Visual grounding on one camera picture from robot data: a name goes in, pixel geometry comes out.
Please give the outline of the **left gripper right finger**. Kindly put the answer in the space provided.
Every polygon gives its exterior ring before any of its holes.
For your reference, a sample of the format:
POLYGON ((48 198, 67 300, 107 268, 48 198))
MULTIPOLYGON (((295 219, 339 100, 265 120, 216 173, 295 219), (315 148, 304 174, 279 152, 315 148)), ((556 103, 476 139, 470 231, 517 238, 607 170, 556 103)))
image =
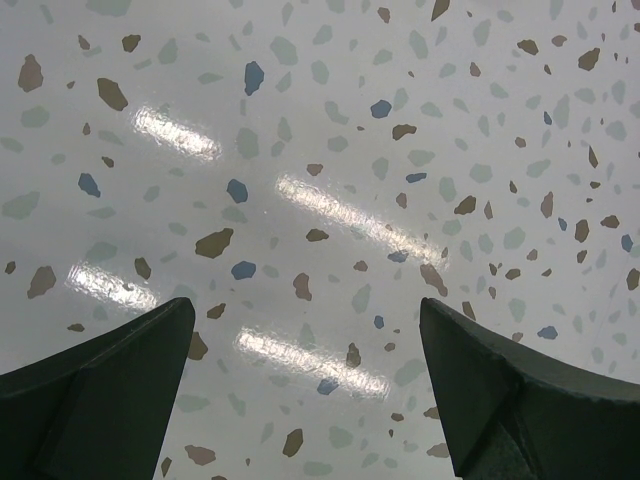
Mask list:
POLYGON ((425 298, 420 334, 462 479, 636 479, 639 387, 560 362, 425 298))

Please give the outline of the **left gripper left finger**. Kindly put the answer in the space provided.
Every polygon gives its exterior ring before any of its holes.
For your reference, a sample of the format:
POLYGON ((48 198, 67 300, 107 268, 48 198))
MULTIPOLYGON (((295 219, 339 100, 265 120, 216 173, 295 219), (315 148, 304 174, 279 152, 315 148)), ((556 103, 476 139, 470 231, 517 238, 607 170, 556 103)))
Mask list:
POLYGON ((152 478, 194 325, 178 297, 2 375, 2 478, 152 478))

